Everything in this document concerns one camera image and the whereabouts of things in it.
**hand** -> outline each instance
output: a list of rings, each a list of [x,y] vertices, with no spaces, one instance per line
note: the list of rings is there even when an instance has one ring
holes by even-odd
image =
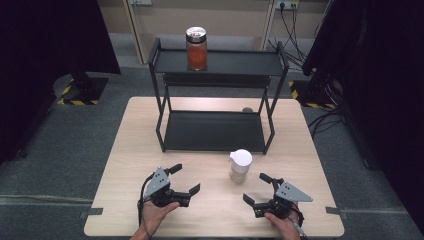
[[[290,210],[288,218],[280,219],[272,213],[265,213],[266,219],[271,222],[271,226],[278,229],[283,240],[299,240],[300,234],[294,227],[293,223],[297,223],[299,218],[295,211]]]
[[[166,215],[180,206],[180,203],[173,202],[165,207],[156,207],[151,201],[143,204],[143,219],[140,227],[135,232],[131,240],[147,240],[153,236]]]

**jar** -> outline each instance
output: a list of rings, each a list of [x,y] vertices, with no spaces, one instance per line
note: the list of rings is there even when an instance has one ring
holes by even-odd
[[[201,27],[189,28],[186,31],[186,40],[188,68],[196,71],[206,69],[206,30]]]

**gray floor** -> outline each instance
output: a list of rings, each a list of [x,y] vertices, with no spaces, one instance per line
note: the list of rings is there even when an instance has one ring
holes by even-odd
[[[83,232],[85,213],[95,196],[128,99],[153,96],[148,70],[138,64],[131,36],[111,37],[122,74],[91,74],[109,78],[99,104],[53,104],[25,149],[28,156],[0,166],[0,239],[91,239]],[[307,78],[291,71],[286,83],[299,79]],[[56,82],[57,96],[69,80],[70,76],[64,76]],[[250,93],[197,94],[245,97]],[[281,97],[291,97],[287,84]],[[326,113],[322,109],[302,110],[308,123]],[[384,174],[364,167],[343,123],[316,134],[314,143],[341,211],[345,234],[340,239],[424,239]]]

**jar lid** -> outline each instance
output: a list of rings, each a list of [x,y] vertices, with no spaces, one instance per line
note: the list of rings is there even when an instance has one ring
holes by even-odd
[[[186,39],[191,43],[202,43],[206,41],[206,30],[201,27],[191,27],[186,31]]]

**metal shelf frame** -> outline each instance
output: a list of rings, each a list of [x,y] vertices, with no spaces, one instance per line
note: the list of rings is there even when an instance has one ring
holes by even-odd
[[[275,52],[208,50],[208,66],[202,71],[187,67],[185,49],[165,49],[160,39],[153,44],[148,65],[159,109],[156,133],[166,150],[235,151],[246,149],[266,154],[275,135],[272,114],[284,84],[289,64],[281,42]],[[162,74],[161,99],[156,74]],[[269,102],[272,77],[278,86]],[[257,112],[174,110],[169,87],[226,87],[263,89]],[[265,107],[270,135],[264,140],[261,113]],[[169,110],[165,138],[160,128],[165,110]]]

